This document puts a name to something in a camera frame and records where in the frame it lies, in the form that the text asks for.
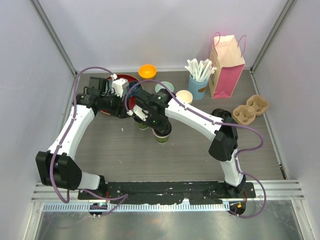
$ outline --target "orange bowl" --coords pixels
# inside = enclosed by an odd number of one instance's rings
[[[155,66],[151,64],[146,64],[139,68],[138,73],[139,73],[139,76],[144,80],[154,79],[157,74],[157,69]]]

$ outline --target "gray tabletop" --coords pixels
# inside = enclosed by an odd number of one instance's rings
[[[139,79],[137,73],[127,73]],[[88,85],[89,77],[106,74],[84,74],[80,78],[79,92]],[[187,71],[158,72],[156,79],[174,85],[174,92],[188,89]],[[155,92],[155,83],[145,83],[144,89]],[[211,113],[222,108],[232,112],[256,94],[249,71],[244,71],[231,98],[194,100],[191,105]],[[208,149],[211,142],[193,128],[170,119],[172,132],[166,144],[156,142],[152,129],[140,130],[131,118],[119,119],[98,112],[79,144],[75,162],[89,173],[105,176],[107,181],[204,181],[223,180],[220,163],[212,158]],[[265,136],[265,145],[254,152],[239,156],[244,172],[262,180],[282,179],[279,164],[263,116],[250,125]],[[239,149],[253,147],[260,142],[251,131],[238,128]]]

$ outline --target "paper bag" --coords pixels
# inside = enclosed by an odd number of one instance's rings
[[[247,36],[243,35],[240,40],[243,37],[245,37],[244,49],[241,52],[234,35],[220,36],[219,32],[214,34],[210,60],[216,71],[210,76],[208,83],[213,99],[230,98],[236,87],[245,67],[243,53],[246,49]]]

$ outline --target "light blue container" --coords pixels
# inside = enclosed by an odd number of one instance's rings
[[[208,82],[209,82],[209,77],[205,81],[196,81],[193,79],[192,75],[190,74],[188,91],[192,93],[194,100],[202,99],[205,96]]]

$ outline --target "pink bag handle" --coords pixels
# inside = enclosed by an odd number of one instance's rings
[[[216,34],[219,34],[219,41],[215,44],[215,36],[216,36]],[[213,47],[214,47],[214,50],[215,50],[215,52],[216,52],[216,56],[218,57],[218,52],[217,52],[217,50],[216,50],[216,46],[218,45],[218,43],[220,42],[220,37],[221,37],[221,35],[220,35],[220,32],[216,32],[214,35],[213,35]]]
[[[241,39],[244,37],[244,48],[243,48],[243,52],[241,52],[241,57],[242,55],[245,53],[245,50],[246,50],[246,43],[247,43],[247,35],[243,35],[240,40],[238,41],[238,47],[239,47],[239,43],[241,41]]]

